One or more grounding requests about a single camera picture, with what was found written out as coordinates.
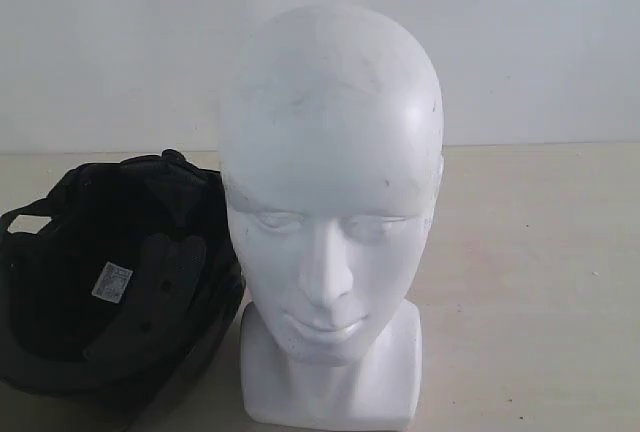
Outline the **black helmet with visor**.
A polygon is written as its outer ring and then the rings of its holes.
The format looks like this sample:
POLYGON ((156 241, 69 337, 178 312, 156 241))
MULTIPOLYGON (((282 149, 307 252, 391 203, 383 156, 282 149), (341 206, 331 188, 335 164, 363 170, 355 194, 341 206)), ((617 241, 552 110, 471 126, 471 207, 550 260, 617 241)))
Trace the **black helmet with visor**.
POLYGON ((173 149, 82 164, 1 218, 1 378, 152 395, 209 361, 244 290, 218 171, 173 149))

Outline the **white mannequin head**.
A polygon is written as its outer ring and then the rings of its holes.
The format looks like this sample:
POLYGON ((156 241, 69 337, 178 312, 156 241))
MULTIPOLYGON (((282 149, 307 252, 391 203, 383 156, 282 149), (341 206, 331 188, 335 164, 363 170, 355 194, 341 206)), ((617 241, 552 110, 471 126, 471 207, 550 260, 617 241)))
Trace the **white mannequin head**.
POLYGON ((441 93, 422 45, 362 8, 284 12, 247 44, 219 127, 252 297, 248 409, 406 407, 422 348, 407 293, 443 171, 441 93))

